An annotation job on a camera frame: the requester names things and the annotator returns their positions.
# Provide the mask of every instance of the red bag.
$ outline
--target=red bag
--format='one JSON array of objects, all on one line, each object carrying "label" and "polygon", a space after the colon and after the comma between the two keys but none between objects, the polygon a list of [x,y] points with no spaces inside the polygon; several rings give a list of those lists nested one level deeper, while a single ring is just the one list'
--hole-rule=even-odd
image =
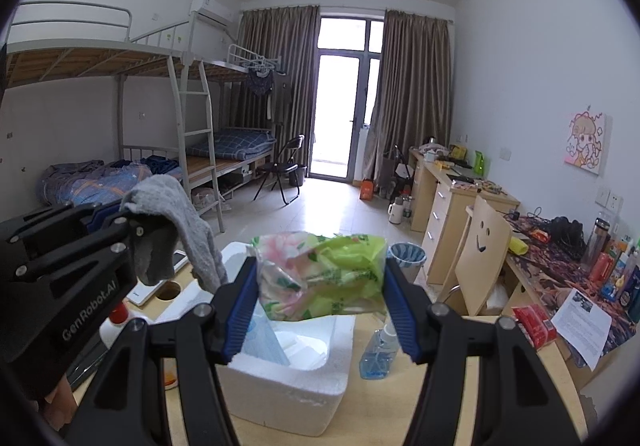
[{"label": "red bag", "polygon": [[526,330],[525,335],[528,335],[536,350],[558,337],[558,331],[540,305],[514,307],[513,314]]},{"label": "red bag", "polygon": [[360,200],[370,201],[373,199],[373,181],[365,179],[360,184]]}]

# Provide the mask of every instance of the air conditioner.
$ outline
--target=air conditioner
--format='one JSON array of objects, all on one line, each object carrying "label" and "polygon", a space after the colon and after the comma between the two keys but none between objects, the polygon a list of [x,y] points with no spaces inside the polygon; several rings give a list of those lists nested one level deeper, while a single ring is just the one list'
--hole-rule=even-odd
[{"label": "air conditioner", "polygon": [[193,0],[191,2],[191,13],[197,12],[207,19],[227,27],[233,22],[233,12],[215,0]]}]

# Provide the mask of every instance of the bed ladder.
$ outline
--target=bed ladder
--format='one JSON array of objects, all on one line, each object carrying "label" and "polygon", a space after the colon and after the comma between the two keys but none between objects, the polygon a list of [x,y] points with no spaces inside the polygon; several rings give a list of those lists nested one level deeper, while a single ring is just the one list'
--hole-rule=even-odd
[{"label": "bed ladder", "polygon": [[[190,65],[184,65],[182,76],[180,77],[180,86],[175,74],[174,59],[169,56],[167,58],[167,67],[169,69],[169,80],[174,93],[175,104],[175,120],[178,132],[178,160],[180,168],[182,168],[182,186],[189,199],[191,199],[191,190],[201,184],[211,181],[213,184],[213,192],[215,201],[212,204],[198,210],[198,215],[215,208],[218,215],[218,226],[220,232],[225,231],[224,222],[222,220],[222,207],[220,201],[220,189],[218,188],[218,175],[216,173],[216,151],[213,144],[213,117],[211,107],[211,92],[209,91],[209,83],[204,69],[204,62],[198,62],[198,71],[200,74],[200,82],[202,83],[202,91],[188,90],[189,68]],[[186,123],[186,104],[190,96],[204,96],[207,108],[207,128],[197,131],[187,131]],[[188,172],[186,139],[189,136],[197,136],[199,134],[207,134],[209,140],[209,166],[201,168],[192,173]]]}]

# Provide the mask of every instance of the blue plaid bedding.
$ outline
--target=blue plaid bedding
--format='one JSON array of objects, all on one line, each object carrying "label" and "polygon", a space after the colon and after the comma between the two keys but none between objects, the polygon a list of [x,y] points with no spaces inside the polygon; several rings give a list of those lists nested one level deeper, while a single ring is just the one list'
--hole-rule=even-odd
[{"label": "blue plaid bedding", "polygon": [[[180,167],[168,172],[180,180]],[[109,203],[121,199],[140,181],[151,177],[151,169],[139,162],[112,168],[103,161],[62,163],[47,168],[37,183],[36,195],[44,204],[71,201],[74,206],[85,203]]]},{"label": "blue plaid bedding", "polygon": [[[214,135],[216,158],[244,161],[273,149],[275,137],[268,130],[224,129]],[[187,155],[209,157],[207,140],[187,148]]]}]

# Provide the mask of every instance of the wooden chair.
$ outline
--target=wooden chair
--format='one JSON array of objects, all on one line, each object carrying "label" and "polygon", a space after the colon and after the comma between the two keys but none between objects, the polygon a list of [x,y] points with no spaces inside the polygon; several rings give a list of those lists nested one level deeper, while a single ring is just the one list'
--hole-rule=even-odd
[{"label": "wooden chair", "polygon": [[[447,275],[449,282],[445,282],[443,295],[438,297],[438,301],[447,301],[450,296],[460,292],[468,314],[481,314],[500,275],[510,240],[511,226],[502,214],[491,208],[483,198],[476,197],[466,239],[464,244],[460,242],[462,250],[458,248],[457,261],[451,266]],[[456,281],[458,285],[450,287]]]}]

